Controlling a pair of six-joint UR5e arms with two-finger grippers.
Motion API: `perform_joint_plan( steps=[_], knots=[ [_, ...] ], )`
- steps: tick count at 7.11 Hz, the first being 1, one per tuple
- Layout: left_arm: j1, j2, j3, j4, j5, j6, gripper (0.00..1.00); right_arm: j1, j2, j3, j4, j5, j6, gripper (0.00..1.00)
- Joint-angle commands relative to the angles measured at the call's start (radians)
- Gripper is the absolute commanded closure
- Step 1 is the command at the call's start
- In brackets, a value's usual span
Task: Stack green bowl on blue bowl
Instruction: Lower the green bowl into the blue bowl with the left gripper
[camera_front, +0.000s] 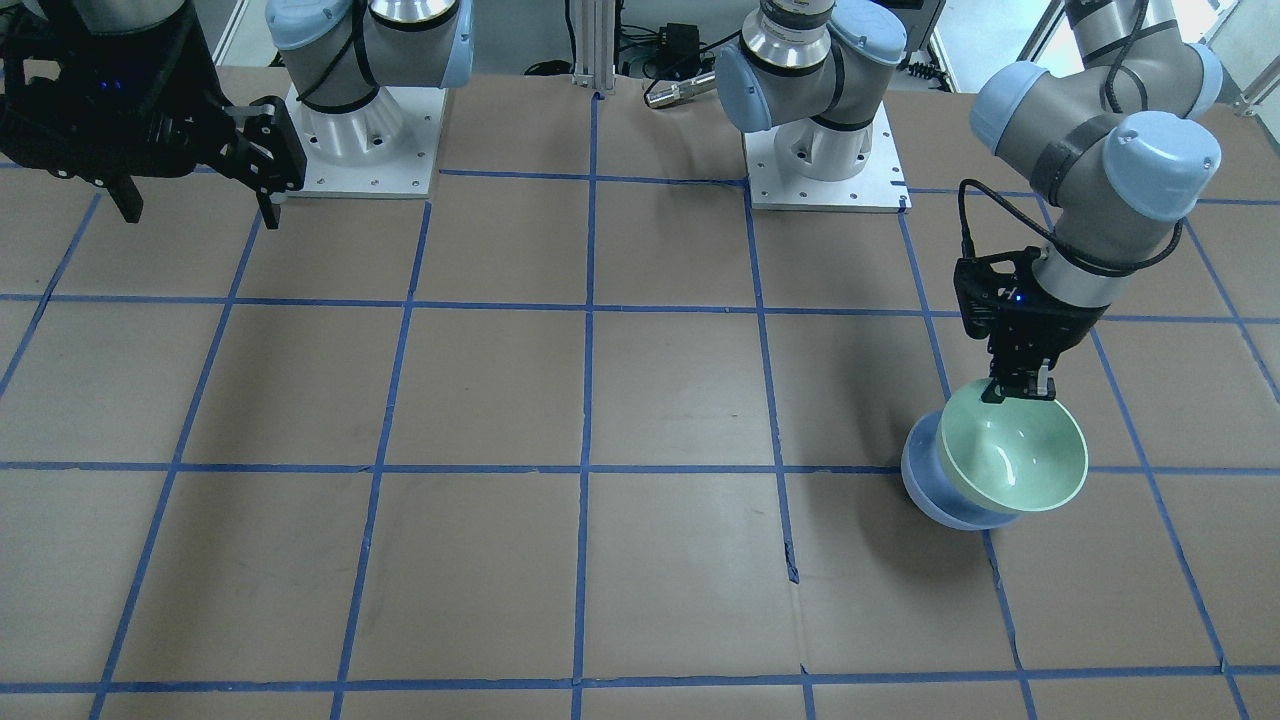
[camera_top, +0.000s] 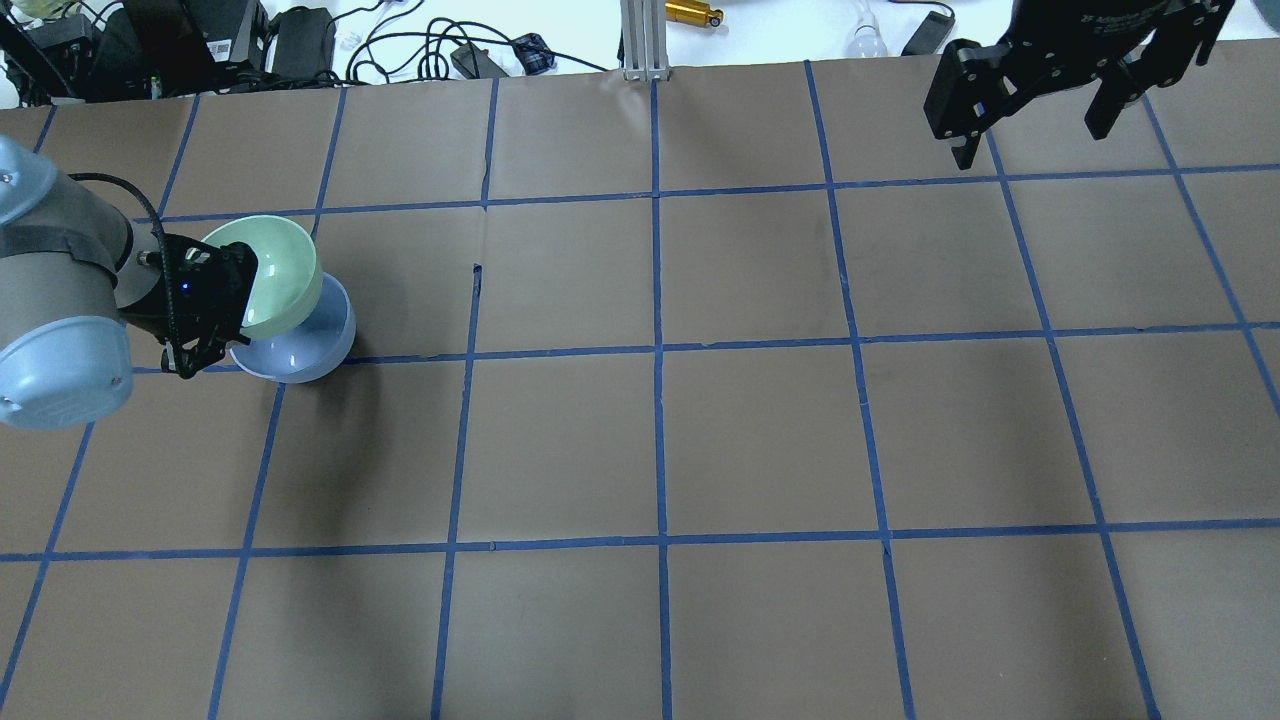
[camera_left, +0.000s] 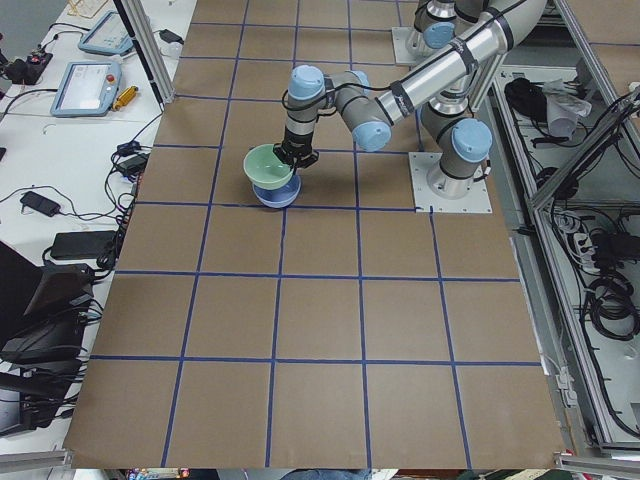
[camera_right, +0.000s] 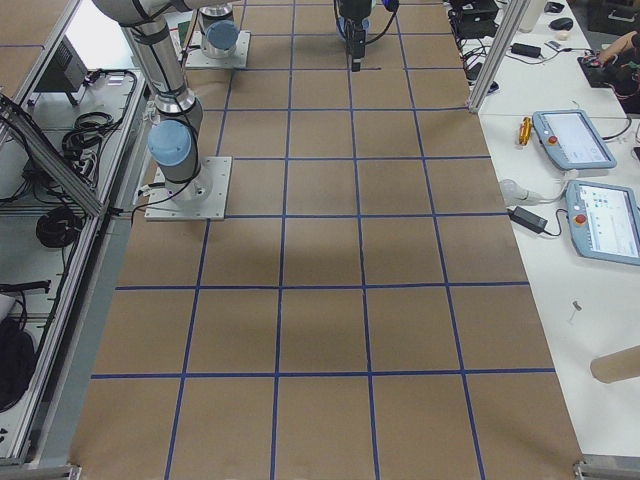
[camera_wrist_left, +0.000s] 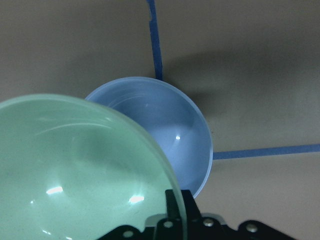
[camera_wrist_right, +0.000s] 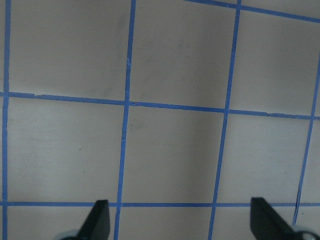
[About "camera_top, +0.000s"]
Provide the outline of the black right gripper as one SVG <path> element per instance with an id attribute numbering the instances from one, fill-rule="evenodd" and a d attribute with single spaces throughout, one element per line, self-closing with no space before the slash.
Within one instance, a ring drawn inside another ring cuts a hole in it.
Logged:
<path id="1" fill-rule="evenodd" d="M 1234 1 L 1015 1 L 1000 42 L 957 38 L 940 54 L 923 110 L 938 141 L 969 170 L 980 137 L 1033 99 L 1038 78 L 1101 85 L 1085 111 L 1094 140 L 1148 90 L 1176 85 L 1208 63 Z"/>

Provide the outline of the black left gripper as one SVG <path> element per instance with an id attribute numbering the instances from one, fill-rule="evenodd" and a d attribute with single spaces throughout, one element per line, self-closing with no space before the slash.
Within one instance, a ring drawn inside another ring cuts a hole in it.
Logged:
<path id="1" fill-rule="evenodd" d="M 241 318 L 257 260 L 244 243 L 219 249 L 183 234 L 151 234 L 154 249 L 134 254 L 127 270 L 142 270 L 143 293 L 120 305 L 122 319 L 160 345 L 160 373 L 183 380 L 227 359 L 230 345 L 248 345 Z"/>

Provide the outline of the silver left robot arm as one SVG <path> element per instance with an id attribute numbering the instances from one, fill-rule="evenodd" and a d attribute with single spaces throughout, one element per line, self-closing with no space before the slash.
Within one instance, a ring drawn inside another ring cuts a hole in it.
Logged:
<path id="1" fill-rule="evenodd" d="M 67 174 L 4 137 L 3 423 L 60 430 L 115 413 L 133 388 L 128 325 L 161 345 L 164 373 L 230 357 L 289 384 L 337 369 L 357 319 L 297 211 L 173 234 L 123 178 Z"/>

